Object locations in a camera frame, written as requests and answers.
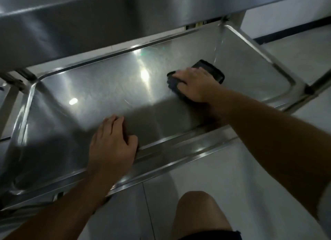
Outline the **black cleaning cloth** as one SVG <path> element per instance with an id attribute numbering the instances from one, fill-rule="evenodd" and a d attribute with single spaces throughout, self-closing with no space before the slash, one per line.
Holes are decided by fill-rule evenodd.
<path id="1" fill-rule="evenodd" d="M 202 68 L 205 71 L 207 71 L 219 84 L 222 84 L 225 80 L 225 75 L 222 73 L 221 70 L 219 70 L 217 67 L 212 65 L 211 63 L 205 61 L 205 60 L 199 60 L 196 62 L 191 68 L 199 69 Z M 185 102 L 192 102 L 189 98 L 187 98 L 183 93 L 179 91 L 177 88 L 177 85 L 179 83 L 184 83 L 184 81 L 173 77 L 173 75 L 176 73 L 176 71 L 171 71 L 167 74 L 167 84 L 168 88 L 178 96 L 178 98 L 184 100 Z"/>

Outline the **stainless steel cart tray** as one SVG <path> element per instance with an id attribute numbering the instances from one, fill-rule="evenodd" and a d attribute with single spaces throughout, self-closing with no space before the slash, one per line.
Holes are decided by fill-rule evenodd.
<path id="1" fill-rule="evenodd" d="M 35 203 L 85 176 L 90 140 L 104 118 L 123 116 L 138 137 L 128 174 L 109 195 L 217 151 L 236 138 L 201 104 L 188 104 L 167 74 L 203 59 L 225 75 L 222 86 L 284 109 L 307 84 L 231 22 L 132 46 L 59 68 L 37 79 L 0 153 L 0 211 Z"/>

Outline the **person's right hand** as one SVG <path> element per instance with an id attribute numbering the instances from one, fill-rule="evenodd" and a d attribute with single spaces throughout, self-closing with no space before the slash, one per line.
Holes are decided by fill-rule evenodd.
<path id="1" fill-rule="evenodd" d="M 214 91 L 221 89 L 221 85 L 204 69 L 186 68 L 178 70 L 173 75 L 192 87 L 194 102 L 207 103 Z"/>

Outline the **stainless steel cart shelf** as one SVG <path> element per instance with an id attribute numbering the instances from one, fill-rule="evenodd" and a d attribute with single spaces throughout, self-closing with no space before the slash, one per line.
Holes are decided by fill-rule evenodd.
<path id="1" fill-rule="evenodd" d="M 0 72 L 282 0 L 0 0 Z"/>

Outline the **person's left forearm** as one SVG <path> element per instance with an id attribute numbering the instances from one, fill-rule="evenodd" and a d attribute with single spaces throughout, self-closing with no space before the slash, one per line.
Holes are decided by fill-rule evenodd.
<path id="1" fill-rule="evenodd" d="M 125 172 L 101 170 L 86 177 L 58 201 L 3 240 L 77 240 L 93 213 Z"/>

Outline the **black shorts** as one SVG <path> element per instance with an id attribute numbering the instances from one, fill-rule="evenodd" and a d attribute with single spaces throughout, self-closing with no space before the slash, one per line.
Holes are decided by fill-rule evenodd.
<path id="1" fill-rule="evenodd" d="M 189 234 L 179 240 L 242 240 L 242 236 L 239 231 L 209 230 Z"/>

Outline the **steel cart leg post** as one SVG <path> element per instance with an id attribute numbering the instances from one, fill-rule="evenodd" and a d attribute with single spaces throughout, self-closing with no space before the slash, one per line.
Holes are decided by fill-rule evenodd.
<path id="1" fill-rule="evenodd" d="M 0 72 L 0 142 L 10 139 L 23 94 L 28 93 L 30 83 L 37 79 L 27 68 L 12 72 Z"/>
<path id="2" fill-rule="evenodd" d="M 228 22 L 235 30 L 241 30 L 241 25 L 245 17 L 245 14 L 246 14 L 246 10 L 243 10 L 236 13 L 231 13 L 228 15 L 221 16 L 220 24 L 218 25 L 219 33 L 223 32 L 224 26 L 225 24 L 228 24 Z"/>
<path id="3" fill-rule="evenodd" d="M 304 93 L 307 95 L 319 94 L 331 86 L 331 68 L 312 85 L 306 85 Z"/>

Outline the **person's right forearm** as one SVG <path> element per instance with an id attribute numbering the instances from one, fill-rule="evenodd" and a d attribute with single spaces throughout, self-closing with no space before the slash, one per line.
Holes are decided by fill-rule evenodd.
<path id="1" fill-rule="evenodd" d="M 202 100 L 224 118 L 259 164 L 319 221 L 331 214 L 331 135 L 287 113 L 221 87 Z"/>

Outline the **person's left hand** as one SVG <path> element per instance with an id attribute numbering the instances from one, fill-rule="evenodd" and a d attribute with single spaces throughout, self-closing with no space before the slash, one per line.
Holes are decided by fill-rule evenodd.
<path id="1" fill-rule="evenodd" d="M 87 171 L 109 182 L 117 182 L 132 167 L 134 159 L 125 155 L 124 117 L 105 118 L 92 137 Z"/>

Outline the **person's bare leg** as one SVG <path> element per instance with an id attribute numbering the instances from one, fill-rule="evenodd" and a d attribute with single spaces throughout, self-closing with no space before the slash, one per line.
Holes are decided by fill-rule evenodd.
<path id="1" fill-rule="evenodd" d="M 232 231 L 215 199 L 203 191 L 189 191 L 179 199 L 172 225 L 171 239 L 211 230 Z"/>

